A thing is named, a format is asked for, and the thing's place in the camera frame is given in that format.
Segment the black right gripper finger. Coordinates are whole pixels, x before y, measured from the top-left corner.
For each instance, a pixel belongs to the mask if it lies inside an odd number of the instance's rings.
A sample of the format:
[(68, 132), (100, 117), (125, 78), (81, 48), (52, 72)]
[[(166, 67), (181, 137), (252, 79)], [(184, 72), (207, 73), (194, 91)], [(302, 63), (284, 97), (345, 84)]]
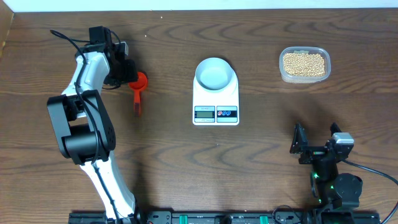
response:
[(335, 122), (333, 122), (332, 125), (330, 126), (330, 132), (331, 134), (342, 133), (342, 130)]
[(305, 130), (300, 123), (297, 123), (294, 127), (294, 136), (289, 152), (291, 154), (301, 154), (307, 150), (307, 147), (308, 139)]

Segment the red plastic measuring scoop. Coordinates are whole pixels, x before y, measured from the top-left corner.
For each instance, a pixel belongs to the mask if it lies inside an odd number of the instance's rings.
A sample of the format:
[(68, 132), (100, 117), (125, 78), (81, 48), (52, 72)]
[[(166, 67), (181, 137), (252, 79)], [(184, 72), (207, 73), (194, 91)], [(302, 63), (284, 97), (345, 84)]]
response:
[(141, 93), (148, 86), (148, 78), (143, 72), (137, 73), (137, 81), (128, 83), (129, 88), (134, 92), (134, 115), (141, 115)]

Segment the white digital kitchen scale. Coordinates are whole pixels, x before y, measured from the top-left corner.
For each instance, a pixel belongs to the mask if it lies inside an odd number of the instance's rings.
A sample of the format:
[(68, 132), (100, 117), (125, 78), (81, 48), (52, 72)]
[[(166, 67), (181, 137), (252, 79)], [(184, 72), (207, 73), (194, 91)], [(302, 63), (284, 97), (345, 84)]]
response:
[(224, 89), (209, 91), (193, 80), (192, 123), (196, 126), (237, 126), (240, 122), (236, 73)]

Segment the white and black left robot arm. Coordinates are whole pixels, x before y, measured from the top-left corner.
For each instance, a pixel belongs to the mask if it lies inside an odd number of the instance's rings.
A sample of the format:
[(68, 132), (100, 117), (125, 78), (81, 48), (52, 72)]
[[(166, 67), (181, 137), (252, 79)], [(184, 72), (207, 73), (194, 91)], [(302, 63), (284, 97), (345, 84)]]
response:
[(50, 97), (47, 109), (63, 157), (71, 159), (89, 176), (105, 206), (101, 217), (70, 214), (73, 223), (146, 223), (147, 215), (137, 206), (116, 163), (116, 134), (101, 99), (101, 91), (123, 84), (134, 91), (134, 109), (140, 113), (140, 92), (148, 84), (128, 59), (128, 45), (112, 38), (103, 26), (89, 29), (89, 40), (77, 47), (76, 70), (70, 84), (59, 96)]

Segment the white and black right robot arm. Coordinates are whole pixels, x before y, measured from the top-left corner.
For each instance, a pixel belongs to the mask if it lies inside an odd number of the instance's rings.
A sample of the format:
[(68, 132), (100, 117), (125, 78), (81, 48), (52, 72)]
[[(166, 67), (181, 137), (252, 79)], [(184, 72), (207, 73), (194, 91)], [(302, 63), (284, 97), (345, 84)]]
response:
[(354, 147), (350, 133), (343, 132), (336, 123), (330, 127), (331, 138), (324, 146), (310, 146), (305, 129), (299, 123), (294, 127), (291, 154), (298, 154), (300, 164), (312, 166), (313, 193), (329, 210), (359, 207), (362, 192), (361, 178), (338, 172), (337, 163), (348, 158)]

